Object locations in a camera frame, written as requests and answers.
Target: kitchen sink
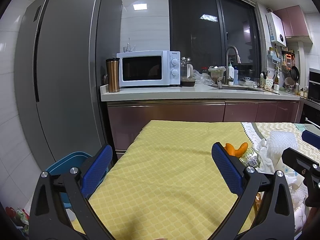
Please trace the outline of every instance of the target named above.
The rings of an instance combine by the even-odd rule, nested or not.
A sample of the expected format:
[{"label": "kitchen sink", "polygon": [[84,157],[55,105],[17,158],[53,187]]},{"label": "kitchen sink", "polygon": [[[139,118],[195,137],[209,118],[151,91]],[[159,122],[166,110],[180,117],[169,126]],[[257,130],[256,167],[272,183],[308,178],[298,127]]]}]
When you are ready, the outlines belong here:
[{"label": "kitchen sink", "polygon": [[256,88],[249,88],[249,87],[240,87],[240,86],[226,86],[226,85],[223,85],[222,86],[222,90],[242,90],[242,91],[255,91],[255,92],[269,92],[269,93],[273,93],[273,94],[277,94],[276,92],[272,92],[272,91],[266,91],[266,90],[263,90],[263,89],[256,89]]}]

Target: carrot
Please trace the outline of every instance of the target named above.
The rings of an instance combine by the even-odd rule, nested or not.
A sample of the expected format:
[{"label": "carrot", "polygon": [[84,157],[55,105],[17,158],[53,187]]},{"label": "carrot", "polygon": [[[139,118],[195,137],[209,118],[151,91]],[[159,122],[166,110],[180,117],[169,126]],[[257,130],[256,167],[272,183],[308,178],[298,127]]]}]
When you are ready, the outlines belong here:
[{"label": "carrot", "polygon": [[235,150],[235,148],[233,147],[232,144],[226,143],[226,147],[225,148],[226,148],[226,151],[227,151],[227,153],[229,155],[236,156],[236,150]]},{"label": "carrot", "polygon": [[235,156],[240,158],[248,149],[248,143],[244,142],[239,149],[235,150]]}]

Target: pink cabinet door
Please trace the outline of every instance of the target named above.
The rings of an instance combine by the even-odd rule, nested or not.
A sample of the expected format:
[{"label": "pink cabinet door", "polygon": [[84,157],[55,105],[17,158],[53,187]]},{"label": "pink cabinet door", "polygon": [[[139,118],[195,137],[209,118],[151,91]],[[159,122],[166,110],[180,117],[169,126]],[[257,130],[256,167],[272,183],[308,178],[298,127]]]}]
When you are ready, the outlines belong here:
[{"label": "pink cabinet door", "polygon": [[278,102],[275,122],[294,122],[298,111],[299,102]]},{"label": "pink cabinet door", "polygon": [[274,122],[277,105],[277,102],[259,103],[256,122]]},{"label": "pink cabinet door", "polygon": [[293,36],[292,27],[288,12],[286,9],[281,9],[273,12],[277,15],[281,20],[284,28],[284,34],[286,37]]},{"label": "pink cabinet door", "polygon": [[224,122],[255,122],[258,103],[226,102]]},{"label": "pink cabinet door", "polygon": [[115,148],[126,150],[151,120],[223,122],[224,102],[203,105],[108,106]]},{"label": "pink cabinet door", "polygon": [[307,24],[299,5],[287,8],[293,36],[309,36]]}]

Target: blue gripper pad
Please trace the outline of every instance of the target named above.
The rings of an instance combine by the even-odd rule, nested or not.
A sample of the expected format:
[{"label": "blue gripper pad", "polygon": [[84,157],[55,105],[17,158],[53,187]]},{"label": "blue gripper pad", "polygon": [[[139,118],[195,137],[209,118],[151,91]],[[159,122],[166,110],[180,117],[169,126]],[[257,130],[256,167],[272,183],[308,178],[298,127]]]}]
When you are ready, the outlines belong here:
[{"label": "blue gripper pad", "polygon": [[81,193],[85,198],[96,190],[103,174],[111,162],[111,159],[112,148],[110,145],[107,145],[82,178]]},{"label": "blue gripper pad", "polygon": [[309,132],[305,130],[302,133],[302,140],[305,141],[308,144],[311,144],[312,146],[320,149],[320,137],[312,132]]},{"label": "blue gripper pad", "polygon": [[211,154],[230,191],[240,196],[243,193],[242,177],[218,143],[212,146]]}]

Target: window frame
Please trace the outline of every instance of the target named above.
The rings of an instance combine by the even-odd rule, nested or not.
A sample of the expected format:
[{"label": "window frame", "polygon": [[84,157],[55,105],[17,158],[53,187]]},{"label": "window frame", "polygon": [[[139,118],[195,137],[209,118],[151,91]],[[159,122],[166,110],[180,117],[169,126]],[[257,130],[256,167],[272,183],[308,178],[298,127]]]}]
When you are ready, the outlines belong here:
[{"label": "window frame", "polygon": [[[260,78],[260,73],[262,71],[267,70],[267,54],[266,52],[266,38],[262,23],[262,17],[260,14],[259,6],[257,2],[253,2],[251,0],[239,0],[240,3],[246,3],[253,7],[253,10],[250,10],[252,25],[253,25],[253,36],[255,39],[255,46],[252,48],[255,50],[255,64],[257,66],[256,78]],[[226,65],[226,44],[227,44],[227,33],[226,33],[226,25],[224,22],[223,8],[221,0],[216,0],[217,8],[218,8],[218,16],[220,19],[220,36],[221,36],[221,48],[224,48],[224,55],[222,53],[222,63]],[[172,22],[172,0],[169,0],[169,22],[170,22],[170,47],[172,47],[174,35],[173,35],[173,22]]]}]

